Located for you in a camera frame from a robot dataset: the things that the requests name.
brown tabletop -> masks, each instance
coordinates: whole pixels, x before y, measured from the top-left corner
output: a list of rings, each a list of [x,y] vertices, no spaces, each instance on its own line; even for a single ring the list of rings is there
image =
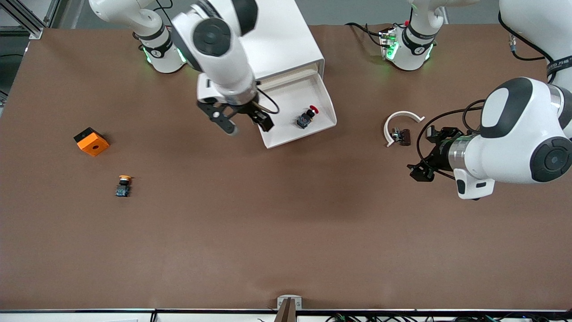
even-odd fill
[[[447,178],[411,179],[415,147],[381,131],[395,111],[431,118],[543,79],[544,63],[514,59],[496,25],[445,26],[414,72],[356,29],[311,30],[338,124],[271,150],[245,116],[235,138],[209,122],[197,73],[155,72],[128,30],[32,41],[0,119],[0,308],[264,308],[285,293],[307,308],[570,308],[571,175],[463,201]],[[111,142],[98,157],[73,140],[86,127]],[[114,196],[121,174],[130,198]]]

green indicator light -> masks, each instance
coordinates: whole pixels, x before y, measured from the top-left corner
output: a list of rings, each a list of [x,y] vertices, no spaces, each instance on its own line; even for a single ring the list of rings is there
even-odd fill
[[[396,41],[396,42],[394,42],[393,45],[391,45],[387,49],[387,59],[393,60],[393,58],[395,57],[395,52],[397,51],[397,48],[399,48],[399,43]]]
[[[427,49],[427,55],[425,56],[425,60],[429,59],[429,55],[431,55],[431,49],[433,49],[433,44],[431,45],[431,47],[429,47],[429,49]]]
[[[183,62],[186,62],[186,58],[185,58],[185,56],[182,55],[181,50],[180,50],[179,48],[177,48],[177,51],[178,51],[178,53],[179,53],[179,56],[181,56],[181,60],[182,60]]]
[[[145,48],[143,48],[143,52],[145,53],[145,56],[147,56],[147,62],[150,63],[150,64],[152,64],[152,63],[151,63],[151,58],[149,58],[149,53],[147,52],[147,50],[145,50]]]

metal frame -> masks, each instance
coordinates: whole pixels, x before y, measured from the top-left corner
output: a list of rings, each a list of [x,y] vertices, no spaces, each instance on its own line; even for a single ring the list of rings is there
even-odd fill
[[[0,7],[30,33],[30,39],[42,37],[42,31],[47,26],[20,0],[0,0]]]

robotic arm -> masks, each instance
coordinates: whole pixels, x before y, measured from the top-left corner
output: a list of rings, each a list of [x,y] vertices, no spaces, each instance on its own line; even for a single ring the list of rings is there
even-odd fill
[[[155,70],[172,73],[185,63],[171,41],[169,30],[153,10],[144,9],[152,0],[89,0],[93,12],[102,20],[131,28],[143,44]]]
[[[435,148],[416,165],[417,181],[433,181],[436,170],[452,171],[462,199],[492,194],[495,181],[544,183],[572,165],[572,142],[563,124],[572,117],[572,93],[520,77],[497,87],[484,102],[480,133],[457,128],[431,132]]]
[[[390,31],[388,50],[384,57],[397,68],[415,70],[429,58],[433,40],[443,26],[444,13],[440,7],[461,7],[479,0],[407,0],[411,5],[411,18],[407,26],[398,25]]]
[[[198,83],[205,81],[206,91],[199,90],[197,105],[228,135],[237,133],[231,118],[238,113],[263,131],[274,125],[270,111],[258,104],[259,90],[239,38],[254,29],[257,15],[255,0],[199,0],[173,19],[175,43],[189,65],[204,73]]]

orange cube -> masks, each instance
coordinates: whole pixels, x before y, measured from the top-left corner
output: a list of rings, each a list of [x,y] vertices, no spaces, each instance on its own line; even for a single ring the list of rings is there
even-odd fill
[[[103,136],[90,127],[74,136],[74,140],[83,152],[91,156],[96,156],[109,147]]]

